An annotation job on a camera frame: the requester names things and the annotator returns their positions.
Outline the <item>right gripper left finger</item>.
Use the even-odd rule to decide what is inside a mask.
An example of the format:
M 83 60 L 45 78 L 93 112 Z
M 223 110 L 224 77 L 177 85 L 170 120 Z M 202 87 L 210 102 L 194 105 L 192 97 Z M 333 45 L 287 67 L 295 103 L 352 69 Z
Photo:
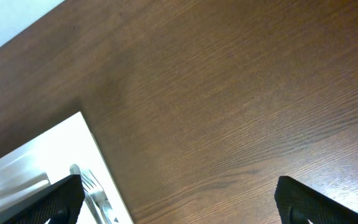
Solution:
M 71 174 L 0 212 L 2 224 L 76 224 L 85 199 L 81 177 Z

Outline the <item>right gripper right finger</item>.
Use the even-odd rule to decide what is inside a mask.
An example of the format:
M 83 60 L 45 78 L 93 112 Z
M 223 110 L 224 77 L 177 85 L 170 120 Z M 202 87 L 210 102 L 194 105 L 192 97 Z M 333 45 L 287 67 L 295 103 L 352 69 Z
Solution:
M 358 213 L 289 177 L 280 176 L 274 199 L 283 224 L 358 223 Z

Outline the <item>steel fork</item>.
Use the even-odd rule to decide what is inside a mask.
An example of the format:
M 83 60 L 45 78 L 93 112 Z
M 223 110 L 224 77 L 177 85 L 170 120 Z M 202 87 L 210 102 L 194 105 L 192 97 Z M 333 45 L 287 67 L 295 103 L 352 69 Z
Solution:
M 85 174 L 82 173 L 80 167 L 76 164 L 72 164 L 70 166 L 70 174 L 79 175 L 81 177 L 81 183 L 83 186 L 83 190 L 85 193 L 85 203 L 88 206 L 94 220 L 97 224 L 103 224 L 103 219 L 101 218 L 101 215 L 98 213 L 98 207 L 95 204 L 95 201 L 93 200 L 92 194 L 91 194 L 91 188 L 90 184 L 87 184 L 85 181 Z
M 112 209 L 104 189 L 93 173 L 89 169 L 81 169 L 80 175 L 85 192 L 89 194 L 95 205 L 99 208 L 104 222 L 107 224 L 119 223 L 116 212 Z

